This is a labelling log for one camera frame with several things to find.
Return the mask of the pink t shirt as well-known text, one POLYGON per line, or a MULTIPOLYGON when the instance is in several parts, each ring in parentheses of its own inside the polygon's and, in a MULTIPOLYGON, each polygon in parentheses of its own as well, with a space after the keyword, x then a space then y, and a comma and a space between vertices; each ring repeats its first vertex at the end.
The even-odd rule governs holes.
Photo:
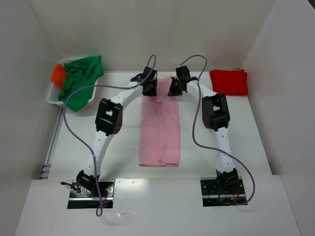
POLYGON ((139 165, 177 167, 180 162, 181 134, 179 107, 175 96, 168 96, 171 77, 157 80, 157 96, 143 96, 139 165))

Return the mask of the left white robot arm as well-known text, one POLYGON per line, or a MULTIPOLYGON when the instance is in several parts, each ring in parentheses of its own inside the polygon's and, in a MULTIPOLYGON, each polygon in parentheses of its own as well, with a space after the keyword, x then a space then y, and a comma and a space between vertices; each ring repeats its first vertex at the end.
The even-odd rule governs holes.
POLYGON ((110 99, 101 99, 95 117, 93 152, 76 178, 78 186, 88 193, 97 194, 96 179, 99 178, 100 167, 111 140, 122 128, 124 108, 142 95, 157 95, 157 70, 148 66, 130 80, 126 89, 110 99))

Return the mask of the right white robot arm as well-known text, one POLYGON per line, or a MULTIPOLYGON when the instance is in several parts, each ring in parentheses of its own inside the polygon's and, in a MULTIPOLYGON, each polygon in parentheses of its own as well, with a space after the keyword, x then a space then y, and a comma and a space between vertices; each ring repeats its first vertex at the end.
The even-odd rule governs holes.
POLYGON ((185 65, 177 67, 176 76, 171 79, 169 96, 179 96, 185 91, 198 99, 203 124, 214 137, 216 145, 214 150, 219 152, 216 160, 218 193, 226 193, 237 184, 239 178, 235 163, 230 157, 231 149, 228 140, 230 114, 226 96, 199 83, 197 77, 190 75, 185 65))

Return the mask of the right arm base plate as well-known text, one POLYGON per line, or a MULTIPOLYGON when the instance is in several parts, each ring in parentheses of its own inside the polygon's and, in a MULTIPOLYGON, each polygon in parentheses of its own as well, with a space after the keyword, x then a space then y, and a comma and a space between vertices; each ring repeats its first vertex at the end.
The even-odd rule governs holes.
POLYGON ((235 202, 242 204, 247 200, 241 178, 232 187, 221 191, 215 178, 201 178, 200 185, 204 207, 235 206, 235 202))

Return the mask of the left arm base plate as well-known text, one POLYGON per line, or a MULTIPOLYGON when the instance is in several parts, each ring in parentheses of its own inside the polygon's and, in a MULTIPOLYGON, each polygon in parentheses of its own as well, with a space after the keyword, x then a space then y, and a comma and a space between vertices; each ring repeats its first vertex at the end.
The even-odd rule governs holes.
MULTIPOLYGON (((103 201, 103 208, 113 208, 114 181, 106 180, 99 182, 100 192, 103 201)), ((72 181, 67 209, 97 209, 100 205, 97 189, 93 192, 78 186, 76 181, 72 181)))

